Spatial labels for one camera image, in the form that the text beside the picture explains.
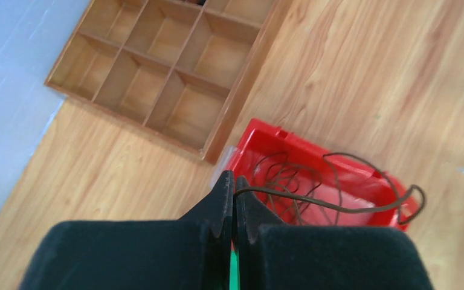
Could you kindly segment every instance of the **gray wall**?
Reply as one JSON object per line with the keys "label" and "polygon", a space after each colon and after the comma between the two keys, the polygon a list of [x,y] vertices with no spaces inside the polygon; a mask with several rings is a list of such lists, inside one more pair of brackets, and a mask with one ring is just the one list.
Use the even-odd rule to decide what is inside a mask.
{"label": "gray wall", "polygon": [[0,0],[0,209],[59,110],[44,80],[89,0]]}

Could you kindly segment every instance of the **wooden box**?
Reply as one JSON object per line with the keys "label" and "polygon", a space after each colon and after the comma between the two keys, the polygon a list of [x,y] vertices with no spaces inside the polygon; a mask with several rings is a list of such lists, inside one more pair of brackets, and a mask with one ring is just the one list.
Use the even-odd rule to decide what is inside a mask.
{"label": "wooden box", "polygon": [[291,1],[191,2],[93,0],[46,85],[215,163]]}

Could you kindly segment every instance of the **red container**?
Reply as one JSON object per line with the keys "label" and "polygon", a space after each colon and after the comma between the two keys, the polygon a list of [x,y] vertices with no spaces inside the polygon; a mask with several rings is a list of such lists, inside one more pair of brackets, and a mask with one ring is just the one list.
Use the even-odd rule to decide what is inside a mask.
{"label": "red container", "polygon": [[[244,132],[236,151],[227,165],[235,176],[245,176],[251,185],[262,186],[269,176],[269,171],[281,162],[289,162],[310,167],[321,175],[322,185],[316,189],[314,198],[330,203],[338,203],[338,190],[335,177],[340,182],[343,193],[343,207],[363,208],[383,206],[396,200],[396,195],[388,182],[373,168],[353,161],[344,156],[329,156],[326,160],[323,155],[328,150],[312,144],[293,133],[282,130],[280,127],[268,125],[260,120],[252,119]],[[330,163],[336,168],[334,174]],[[394,177],[387,175],[396,186],[399,195],[403,195],[405,188]],[[296,194],[305,194],[315,186],[315,175],[310,170],[298,172],[298,182],[288,184],[287,187]],[[264,193],[257,197],[272,209],[271,202]],[[293,203],[290,199],[275,201],[275,211],[286,222],[295,221],[294,209],[287,210]],[[402,205],[402,221],[415,213],[419,204],[413,198],[408,198]],[[337,212],[317,205],[310,205],[301,216],[314,225],[330,224],[335,222]],[[388,226],[406,230],[407,225],[399,225],[397,209],[380,213],[344,214],[340,213],[338,225],[370,225]]]}

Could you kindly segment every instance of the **green object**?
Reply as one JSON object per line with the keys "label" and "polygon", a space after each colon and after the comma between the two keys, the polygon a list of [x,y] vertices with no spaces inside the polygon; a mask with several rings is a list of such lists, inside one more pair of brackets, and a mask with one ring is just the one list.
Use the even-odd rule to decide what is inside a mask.
{"label": "green object", "polygon": [[239,256],[230,251],[230,290],[239,290]]}

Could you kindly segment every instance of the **wooden floor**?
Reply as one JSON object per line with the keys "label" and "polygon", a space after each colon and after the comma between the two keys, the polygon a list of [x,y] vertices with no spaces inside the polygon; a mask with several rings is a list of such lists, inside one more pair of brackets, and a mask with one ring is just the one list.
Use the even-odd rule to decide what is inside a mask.
{"label": "wooden floor", "polygon": [[[298,0],[237,122],[259,117],[420,184],[409,230],[437,289],[464,289],[464,0]],[[68,101],[0,214],[0,289],[67,219],[177,218],[211,166]]]}

